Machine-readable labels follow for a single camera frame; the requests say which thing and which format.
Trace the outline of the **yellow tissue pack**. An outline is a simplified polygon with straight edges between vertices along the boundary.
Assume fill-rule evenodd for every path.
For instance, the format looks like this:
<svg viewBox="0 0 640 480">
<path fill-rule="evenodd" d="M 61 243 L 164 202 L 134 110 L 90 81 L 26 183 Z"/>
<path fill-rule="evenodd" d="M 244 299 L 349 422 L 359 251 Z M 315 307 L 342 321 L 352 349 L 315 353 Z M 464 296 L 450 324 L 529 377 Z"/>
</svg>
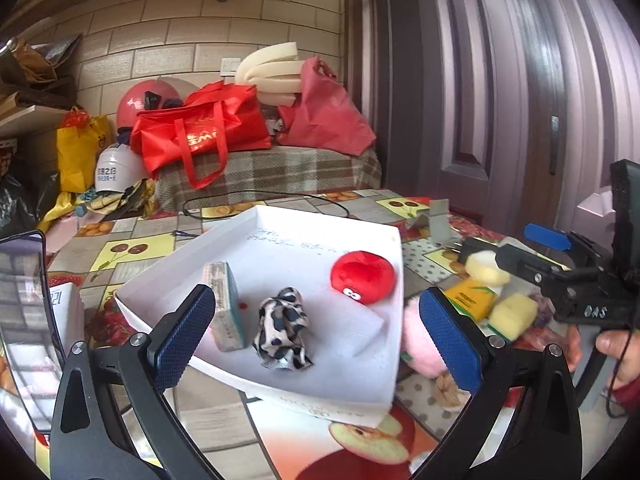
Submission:
<svg viewBox="0 0 640 480">
<path fill-rule="evenodd" d="M 458 311 L 475 322 L 487 318 L 498 299 L 498 295 L 491 288 L 474 278 L 467 278 L 448 288 L 445 296 Z"/>
</svg>

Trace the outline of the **pale yellow sponge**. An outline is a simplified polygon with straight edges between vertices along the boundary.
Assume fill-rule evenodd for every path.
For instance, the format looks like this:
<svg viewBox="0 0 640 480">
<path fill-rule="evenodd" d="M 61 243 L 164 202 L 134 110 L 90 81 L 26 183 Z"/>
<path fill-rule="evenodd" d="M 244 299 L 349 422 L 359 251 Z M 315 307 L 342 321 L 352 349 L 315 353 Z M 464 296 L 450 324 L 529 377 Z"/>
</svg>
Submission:
<svg viewBox="0 0 640 480">
<path fill-rule="evenodd" d="M 473 252 L 464 267 L 470 278 L 487 287 L 502 287 L 511 281 L 511 275 L 498 267 L 493 250 Z"/>
</svg>

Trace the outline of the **teal white sponge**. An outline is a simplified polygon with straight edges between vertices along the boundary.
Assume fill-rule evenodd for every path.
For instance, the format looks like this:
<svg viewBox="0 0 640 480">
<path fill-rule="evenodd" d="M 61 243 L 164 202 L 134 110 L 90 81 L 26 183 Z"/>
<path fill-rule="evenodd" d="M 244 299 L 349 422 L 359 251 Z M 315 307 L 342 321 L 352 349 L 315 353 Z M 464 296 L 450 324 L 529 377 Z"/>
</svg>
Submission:
<svg viewBox="0 0 640 480">
<path fill-rule="evenodd" d="M 215 297 L 215 314 L 210 322 L 215 344 L 221 352 L 242 350 L 246 346 L 240 318 L 240 300 L 228 262 L 207 263 L 203 268 L 203 284 Z"/>
</svg>

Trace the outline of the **leopard print scrunchie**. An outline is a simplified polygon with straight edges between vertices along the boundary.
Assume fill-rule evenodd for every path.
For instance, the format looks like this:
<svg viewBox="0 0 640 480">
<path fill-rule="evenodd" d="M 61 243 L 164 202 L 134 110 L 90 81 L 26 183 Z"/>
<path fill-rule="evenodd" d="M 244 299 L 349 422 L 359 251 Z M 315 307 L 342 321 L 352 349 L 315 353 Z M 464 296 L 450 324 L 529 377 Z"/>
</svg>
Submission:
<svg viewBox="0 0 640 480">
<path fill-rule="evenodd" d="M 309 318 L 297 289 L 285 287 L 276 296 L 265 299 L 258 314 L 258 333 L 253 348 L 263 367 L 295 372 L 314 365 L 303 338 Z"/>
</svg>

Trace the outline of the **red plush toy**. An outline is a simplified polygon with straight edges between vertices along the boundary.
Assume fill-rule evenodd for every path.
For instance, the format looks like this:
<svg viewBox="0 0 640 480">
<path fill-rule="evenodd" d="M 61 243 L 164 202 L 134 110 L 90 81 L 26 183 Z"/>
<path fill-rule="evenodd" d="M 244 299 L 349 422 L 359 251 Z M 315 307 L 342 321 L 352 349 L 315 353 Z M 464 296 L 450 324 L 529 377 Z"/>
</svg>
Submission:
<svg viewBox="0 0 640 480">
<path fill-rule="evenodd" d="M 330 282 L 337 292 L 370 306 L 393 291 L 396 272 L 389 261 L 372 252 L 348 252 L 334 262 Z"/>
</svg>

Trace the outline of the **yellow green sponge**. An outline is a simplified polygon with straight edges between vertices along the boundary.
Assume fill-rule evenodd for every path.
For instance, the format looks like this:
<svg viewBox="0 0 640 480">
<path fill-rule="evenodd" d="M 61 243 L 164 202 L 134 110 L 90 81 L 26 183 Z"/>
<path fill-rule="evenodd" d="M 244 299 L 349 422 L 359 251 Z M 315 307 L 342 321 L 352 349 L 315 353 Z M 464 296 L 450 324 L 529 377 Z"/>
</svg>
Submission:
<svg viewBox="0 0 640 480">
<path fill-rule="evenodd" d="M 488 326 L 504 339 L 516 341 L 533 324 L 537 315 L 535 300 L 523 294 L 513 294 L 492 308 Z"/>
</svg>

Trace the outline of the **pink plush toy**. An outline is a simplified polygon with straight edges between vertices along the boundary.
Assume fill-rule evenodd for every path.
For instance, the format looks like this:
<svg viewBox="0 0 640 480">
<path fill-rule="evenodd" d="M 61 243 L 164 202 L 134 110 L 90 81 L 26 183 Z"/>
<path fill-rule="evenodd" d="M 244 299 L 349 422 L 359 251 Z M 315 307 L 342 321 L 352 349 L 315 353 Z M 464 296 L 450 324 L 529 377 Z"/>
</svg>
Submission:
<svg viewBox="0 0 640 480">
<path fill-rule="evenodd" d="M 401 334 L 401 359 L 418 374 L 436 378 L 447 370 L 419 313 L 419 296 L 409 299 L 404 309 Z"/>
</svg>

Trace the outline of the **black power adapter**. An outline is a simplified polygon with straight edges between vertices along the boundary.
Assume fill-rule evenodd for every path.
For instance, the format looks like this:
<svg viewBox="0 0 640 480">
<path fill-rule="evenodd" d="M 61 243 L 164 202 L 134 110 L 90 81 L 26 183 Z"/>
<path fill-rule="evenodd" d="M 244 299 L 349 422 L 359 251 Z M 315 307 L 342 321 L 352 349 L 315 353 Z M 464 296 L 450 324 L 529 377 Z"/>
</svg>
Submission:
<svg viewBox="0 0 640 480">
<path fill-rule="evenodd" d="M 453 242 L 449 249 L 457 256 L 457 260 L 461 263 L 465 263 L 469 255 L 474 252 L 474 248 L 466 240 L 457 240 Z"/>
</svg>

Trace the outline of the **fruit pattern tablecloth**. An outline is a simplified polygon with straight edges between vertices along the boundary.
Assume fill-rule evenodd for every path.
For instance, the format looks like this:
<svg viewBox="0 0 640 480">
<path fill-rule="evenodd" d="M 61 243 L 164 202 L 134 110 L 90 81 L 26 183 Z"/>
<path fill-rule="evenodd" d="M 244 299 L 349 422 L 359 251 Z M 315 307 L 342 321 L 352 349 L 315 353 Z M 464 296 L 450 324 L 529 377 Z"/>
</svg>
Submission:
<svg viewBox="0 0 640 480">
<path fill-rule="evenodd" d="M 1 337 L 38 431 L 51 438 L 55 479 L 213 479 L 164 398 L 187 367 L 268 401 L 373 427 L 392 404 L 404 318 L 404 263 L 394 226 L 257 206 L 195 237 L 116 292 L 134 326 L 119 347 L 62 345 L 38 231 L 1 244 Z M 257 335 L 264 300 L 302 296 L 311 367 L 264 367 L 252 347 L 224 352 L 210 323 L 217 295 L 201 274 L 227 263 Z M 421 321 L 470 403 L 416 471 L 420 479 L 576 479 L 582 469 L 577 396 L 558 349 L 499 348 L 436 288 Z"/>
</svg>

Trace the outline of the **white cardboard box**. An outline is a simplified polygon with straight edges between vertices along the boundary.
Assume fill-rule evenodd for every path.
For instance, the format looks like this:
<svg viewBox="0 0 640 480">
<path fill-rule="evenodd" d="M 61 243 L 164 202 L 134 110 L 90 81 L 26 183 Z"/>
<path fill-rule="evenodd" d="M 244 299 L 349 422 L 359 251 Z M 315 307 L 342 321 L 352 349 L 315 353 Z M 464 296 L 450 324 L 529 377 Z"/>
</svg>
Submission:
<svg viewBox="0 0 640 480">
<path fill-rule="evenodd" d="M 192 365 L 250 396 L 360 427 L 392 406 L 402 325 L 398 229 L 257 206 L 216 223 L 116 290 L 149 332 L 193 298 Z"/>
</svg>

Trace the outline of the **white helmet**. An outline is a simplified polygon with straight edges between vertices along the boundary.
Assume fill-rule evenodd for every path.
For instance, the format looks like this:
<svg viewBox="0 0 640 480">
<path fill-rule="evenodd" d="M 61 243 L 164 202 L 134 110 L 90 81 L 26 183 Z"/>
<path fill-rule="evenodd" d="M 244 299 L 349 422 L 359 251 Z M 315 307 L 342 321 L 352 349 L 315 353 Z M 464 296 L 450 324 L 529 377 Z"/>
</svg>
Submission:
<svg viewBox="0 0 640 480">
<path fill-rule="evenodd" d="M 129 145 L 115 143 L 106 148 L 96 162 L 94 187 L 96 192 L 123 193 L 147 177 L 142 157 Z"/>
</svg>

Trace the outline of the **black plastic bag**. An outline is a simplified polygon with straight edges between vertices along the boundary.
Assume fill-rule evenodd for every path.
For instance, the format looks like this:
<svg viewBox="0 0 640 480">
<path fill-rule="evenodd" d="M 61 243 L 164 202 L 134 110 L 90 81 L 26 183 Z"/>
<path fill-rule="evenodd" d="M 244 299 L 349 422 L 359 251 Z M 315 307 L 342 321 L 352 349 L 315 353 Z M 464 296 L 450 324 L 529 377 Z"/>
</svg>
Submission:
<svg viewBox="0 0 640 480">
<path fill-rule="evenodd" d="M 0 235 L 2 238 L 35 229 L 55 205 L 60 192 L 57 171 L 34 179 L 24 160 L 13 159 L 1 178 Z"/>
</svg>

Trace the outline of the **red tote bag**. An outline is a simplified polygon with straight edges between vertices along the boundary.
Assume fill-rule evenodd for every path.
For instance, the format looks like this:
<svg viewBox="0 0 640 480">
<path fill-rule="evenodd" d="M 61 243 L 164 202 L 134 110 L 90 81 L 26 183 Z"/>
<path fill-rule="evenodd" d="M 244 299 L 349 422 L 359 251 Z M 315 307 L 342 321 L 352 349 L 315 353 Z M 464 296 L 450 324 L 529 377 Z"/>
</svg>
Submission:
<svg viewBox="0 0 640 480">
<path fill-rule="evenodd" d="M 217 81 L 192 92 L 183 106 L 139 113 L 130 148 L 153 177 L 181 162 L 190 185 L 199 190 L 222 175 L 231 152 L 268 150 L 271 136 L 257 89 Z"/>
</svg>

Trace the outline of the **dark red fabric bag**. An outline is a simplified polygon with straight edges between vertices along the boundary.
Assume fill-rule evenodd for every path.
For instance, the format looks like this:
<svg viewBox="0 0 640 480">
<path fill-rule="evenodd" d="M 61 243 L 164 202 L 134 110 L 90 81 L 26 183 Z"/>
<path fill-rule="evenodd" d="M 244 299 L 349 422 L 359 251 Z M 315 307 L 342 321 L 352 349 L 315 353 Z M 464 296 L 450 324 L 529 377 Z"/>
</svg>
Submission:
<svg viewBox="0 0 640 480">
<path fill-rule="evenodd" d="M 279 107 L 284 123 L 277 135 L 279 144 L 349 156 L 372 148 L 375 133 L 326 62 L 318 56 L 307 58 L 300 80 L 302 93 L 295 104 Z"/>
</svg>

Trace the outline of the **cream foam stack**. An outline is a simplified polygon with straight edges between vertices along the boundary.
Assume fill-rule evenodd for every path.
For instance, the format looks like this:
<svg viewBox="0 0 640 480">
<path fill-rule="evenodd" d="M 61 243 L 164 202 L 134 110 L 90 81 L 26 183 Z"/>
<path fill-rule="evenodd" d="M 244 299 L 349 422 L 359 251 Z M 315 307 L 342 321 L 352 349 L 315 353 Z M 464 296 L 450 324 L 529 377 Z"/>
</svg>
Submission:
<svg viewBox="0 0 640 480">
<path fill-rule="evenodd" d="M 234 83 L 253 86 L 257 99 L 268 106 L 294 105 L 302 93 L 302 68 L 296 42 L 273 44 L 244 58 L 235 71 Z"/>
</svg>

